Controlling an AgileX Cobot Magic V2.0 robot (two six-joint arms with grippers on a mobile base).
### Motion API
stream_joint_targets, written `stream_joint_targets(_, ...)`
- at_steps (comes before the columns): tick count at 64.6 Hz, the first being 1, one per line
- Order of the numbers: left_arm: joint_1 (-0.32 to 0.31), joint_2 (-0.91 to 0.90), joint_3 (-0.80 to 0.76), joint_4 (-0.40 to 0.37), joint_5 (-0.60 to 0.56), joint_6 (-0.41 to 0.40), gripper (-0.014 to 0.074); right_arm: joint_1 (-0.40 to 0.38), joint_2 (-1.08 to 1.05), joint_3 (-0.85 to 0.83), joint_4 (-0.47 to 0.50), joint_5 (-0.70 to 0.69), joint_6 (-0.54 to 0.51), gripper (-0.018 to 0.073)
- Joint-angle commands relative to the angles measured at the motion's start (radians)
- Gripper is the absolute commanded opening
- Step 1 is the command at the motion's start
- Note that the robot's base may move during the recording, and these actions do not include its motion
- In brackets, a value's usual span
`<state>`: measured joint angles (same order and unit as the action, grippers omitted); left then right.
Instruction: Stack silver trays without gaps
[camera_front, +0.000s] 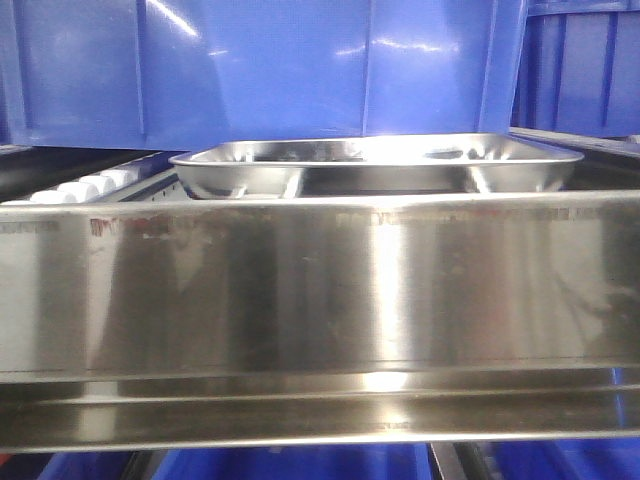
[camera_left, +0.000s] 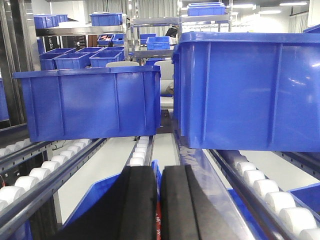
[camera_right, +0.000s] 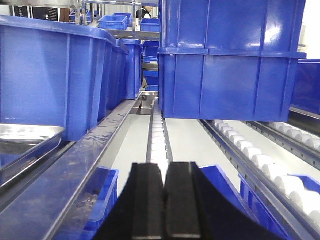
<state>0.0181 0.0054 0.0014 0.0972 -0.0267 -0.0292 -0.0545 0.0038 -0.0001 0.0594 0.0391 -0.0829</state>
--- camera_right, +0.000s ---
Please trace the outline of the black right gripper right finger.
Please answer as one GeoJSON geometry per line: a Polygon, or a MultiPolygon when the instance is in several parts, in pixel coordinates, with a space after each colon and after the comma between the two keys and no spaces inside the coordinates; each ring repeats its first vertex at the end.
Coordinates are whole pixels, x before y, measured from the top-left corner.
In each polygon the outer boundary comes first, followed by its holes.
{"type": "Polygon", "coordinates": [[[170,164],[165,182],[167,240],[278,240],[224,194],[195,162],[170,164]]]}

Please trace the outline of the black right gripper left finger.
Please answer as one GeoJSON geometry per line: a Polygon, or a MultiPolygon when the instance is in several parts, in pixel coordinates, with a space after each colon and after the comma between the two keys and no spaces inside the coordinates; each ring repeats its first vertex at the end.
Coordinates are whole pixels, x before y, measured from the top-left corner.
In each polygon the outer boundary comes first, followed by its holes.
{"type": "Polygon", "coordinates": [[[164,186],[154,163],[133,163],[125,187],[96,240],[163,240],[164,186]]]}

